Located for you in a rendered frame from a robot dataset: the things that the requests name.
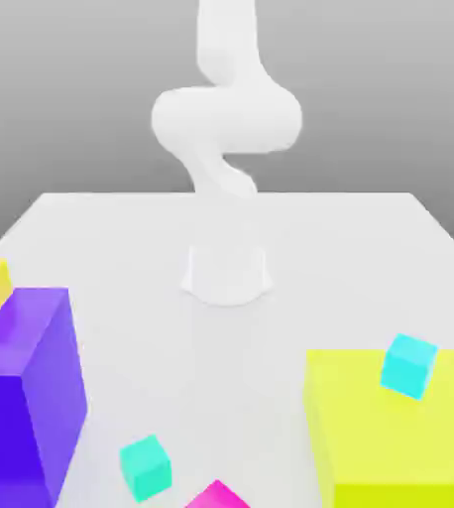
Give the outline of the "small cyan cube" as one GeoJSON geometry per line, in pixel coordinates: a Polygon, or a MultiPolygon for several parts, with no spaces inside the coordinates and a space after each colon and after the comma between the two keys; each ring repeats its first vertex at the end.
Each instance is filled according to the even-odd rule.
{"type": "Polygon", "coordinates": [[[381,386],[420,401],[432,377],[437,353],[435,344],[399,333],[386,351],[381,386]]]}

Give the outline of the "small turquoise cube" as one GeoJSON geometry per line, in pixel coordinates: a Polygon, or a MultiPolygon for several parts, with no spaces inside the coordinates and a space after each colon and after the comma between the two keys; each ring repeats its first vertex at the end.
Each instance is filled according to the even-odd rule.
{"type": "Polygon", "coordinates": [[[142,502],[172,485],[170,458],[156,435],[120,449],[123,478],[136,502],[142,502]]]}

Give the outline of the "large purple box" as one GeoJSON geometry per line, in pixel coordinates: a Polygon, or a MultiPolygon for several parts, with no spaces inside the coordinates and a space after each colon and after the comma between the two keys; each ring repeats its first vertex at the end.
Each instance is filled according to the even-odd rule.
{"type": "Polygon", "coordinates": [[[87,414],[66,288],[0,309],[0,508],[55,508],[87,414]]]}

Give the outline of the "large yellow-green box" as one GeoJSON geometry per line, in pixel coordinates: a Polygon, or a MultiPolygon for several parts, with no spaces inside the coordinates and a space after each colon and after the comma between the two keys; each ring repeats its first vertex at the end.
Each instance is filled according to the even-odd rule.
{"type": "Polygon", "coordinates": [[[380,384],[384,352],[311,349],[303,405],[322,508],[454,508],[454,349],[420,401],[380,384]]]}

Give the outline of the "small magenta cube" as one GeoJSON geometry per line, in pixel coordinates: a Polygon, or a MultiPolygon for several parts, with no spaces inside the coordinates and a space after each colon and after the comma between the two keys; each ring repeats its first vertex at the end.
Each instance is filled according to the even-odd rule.
{"type": "Polygon", "coordinates": [[[250,508],[250,506],[225,483],[215,479],[184,508],[250,508]]]}

